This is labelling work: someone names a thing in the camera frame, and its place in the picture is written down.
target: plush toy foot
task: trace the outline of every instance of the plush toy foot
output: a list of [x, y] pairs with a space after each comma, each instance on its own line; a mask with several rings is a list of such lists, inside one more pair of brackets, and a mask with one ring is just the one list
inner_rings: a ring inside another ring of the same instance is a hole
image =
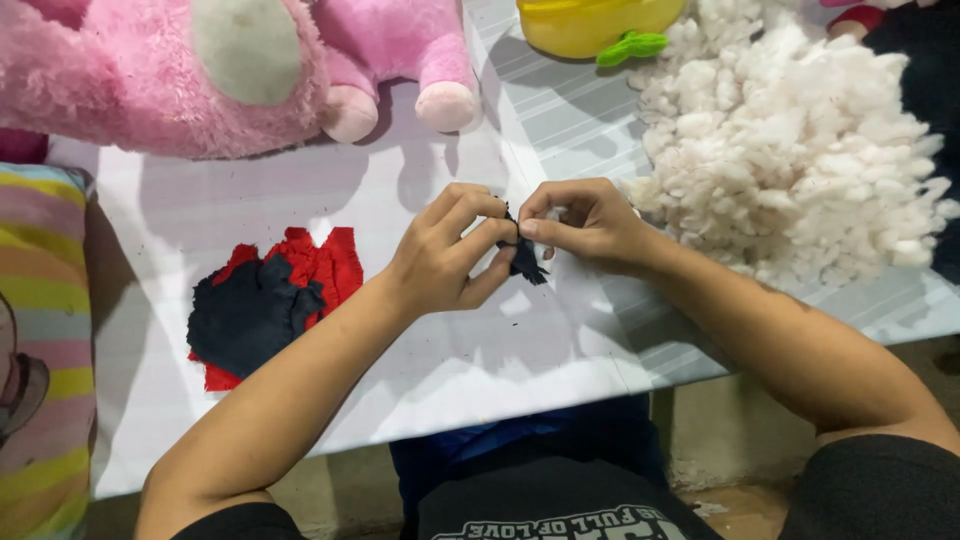
[[440, 81], [423, 89], [416, 110], [417, 118], [428, 128], [455, 132], [473, 120], [476, 99], [466, 86]]
[[356, 86], [331, 86], [326, 104], [329, 109], [321, 118], [321, 127], [337, 142], [356, 142], [376, 127], [376, 103]]

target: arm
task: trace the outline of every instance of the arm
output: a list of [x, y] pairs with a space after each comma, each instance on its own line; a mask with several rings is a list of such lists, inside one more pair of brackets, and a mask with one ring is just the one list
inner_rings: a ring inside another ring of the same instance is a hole
[[[563, 223], [538, 219], [568, 206]], [[960, 435], [899, 359], [819, 309], [741, 276], [644, 224], [606, 179], [545, 183], [520, 231], [600, 270], [649, 281], [822, 444], [863, 433], [921, 439], [960, 454]]]
[[[516, 243], [506, 204], [482, 186], [451, 184], [414, 218], [394, 260], [313, 329], [214, 406], [154, 466], [138, 540], [167, 540], [195, 521], [265, 491], [320, 437], [367, 368], [425, 313], [479, 307], [510, 274], [506, 248], [475, 279], [497, 241]], [[461, 239], [477, 216], [491, 216]]]

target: table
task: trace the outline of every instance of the table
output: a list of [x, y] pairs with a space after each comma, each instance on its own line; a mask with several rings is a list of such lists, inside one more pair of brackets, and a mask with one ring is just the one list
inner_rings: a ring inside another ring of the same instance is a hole
[[[467, 0], [486, 101], [459, 136], [416, 120], [417, 87], [385, 89], [372, 142], [317, 143], [258, 160], [188, 162], [55, 141], [51, 161], [98, 179], [88, 266], [95, 310], [96, 498], [138, 490], [156, 460], [216, 404], [187, 361], [191, 287], [239, 242], [266, 250], [288, 226], [318, 242], [356, 229], [369, 277], [447, 182], [489, 184], [519, 205], [546, 178], [649, 171], [622, 71], [557, 62], [522, 40], [512, 0]], [[642, 282], [563, 256], [548, 285], [510, 280], [481, 309], [418, 321], [357, 384], [313, 454], [646, 392], [727, 372], [705, 338]], [[960, 297], [929, 271], [891, 270], [798, 296], [882, 343], [960, 331]]]

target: pillow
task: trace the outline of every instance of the pillow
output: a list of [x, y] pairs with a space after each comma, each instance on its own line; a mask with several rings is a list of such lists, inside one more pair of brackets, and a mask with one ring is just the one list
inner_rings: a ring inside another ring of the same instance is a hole
[[96, 406], [84, 178], [0, 163], [0, 538], [83, 535]]

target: yellow plastic toy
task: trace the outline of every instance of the yellow plastic toy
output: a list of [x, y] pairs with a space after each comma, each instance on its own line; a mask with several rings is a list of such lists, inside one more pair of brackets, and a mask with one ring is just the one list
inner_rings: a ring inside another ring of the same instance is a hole
[[684, 10], [685, 0], [516, 0], [531, 45], [564, 58], [597, 57], [600, 65], [656, 55], [660, 32]]

